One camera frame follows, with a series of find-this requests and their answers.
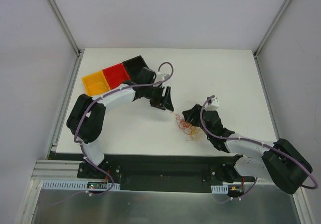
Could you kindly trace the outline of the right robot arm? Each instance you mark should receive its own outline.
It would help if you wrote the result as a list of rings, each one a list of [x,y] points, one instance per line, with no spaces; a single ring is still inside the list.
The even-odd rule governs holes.
[[[242,176],[272,181],[280,190],[294,194],[312,178],[312,166],[286,139],[263,142],[246,138],[223,126],[215,110],[199,104],[183,111],[184,120],[199,127],[218,151],[234,154],[233,160],[215,171],[221,181],[233,183]]]

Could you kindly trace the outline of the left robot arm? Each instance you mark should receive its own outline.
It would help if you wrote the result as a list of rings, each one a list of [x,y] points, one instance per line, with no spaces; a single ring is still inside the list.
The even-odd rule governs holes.
[[[106,166],[102,163],[104,154],[98,141],[105,115],[140,98],[148,99],[151,107],[174,111],[171,88],[164,86],[173,73],[173,70],[170,74],[155,73],[144,67],[138,74],[138,82],[130,79],[101,95],[78,96],[66,126],[73,134],[74,142],[80,145],[85,161],[90,163],[88,171],[94,178],[101,178],[106,172]]]

